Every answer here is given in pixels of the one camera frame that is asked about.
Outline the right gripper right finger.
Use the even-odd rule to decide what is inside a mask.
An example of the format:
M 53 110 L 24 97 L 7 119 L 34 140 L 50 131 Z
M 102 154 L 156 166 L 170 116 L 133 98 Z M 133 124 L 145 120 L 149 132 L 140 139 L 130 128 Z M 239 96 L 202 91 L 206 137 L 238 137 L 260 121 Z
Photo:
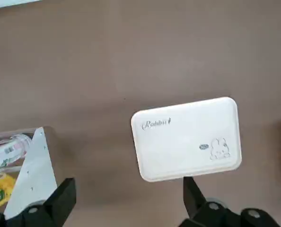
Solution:
M 264 210 L 243 209 L 232 212 L 217 201 L 208 201 L 192 177 L 183 178 L 183 199 L 189 218 L 181 227 L 279 227 L 276 220 Z

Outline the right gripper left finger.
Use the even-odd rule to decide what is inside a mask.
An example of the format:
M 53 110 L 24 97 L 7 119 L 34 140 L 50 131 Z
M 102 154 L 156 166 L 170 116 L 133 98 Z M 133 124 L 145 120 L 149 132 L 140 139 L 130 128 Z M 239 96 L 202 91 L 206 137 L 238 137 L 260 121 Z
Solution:
M 43 204 L 28 206 L 9 219 L 0 213 L 0 227 L 62 227 L 75 204 L 75 179 L 66 178 Z

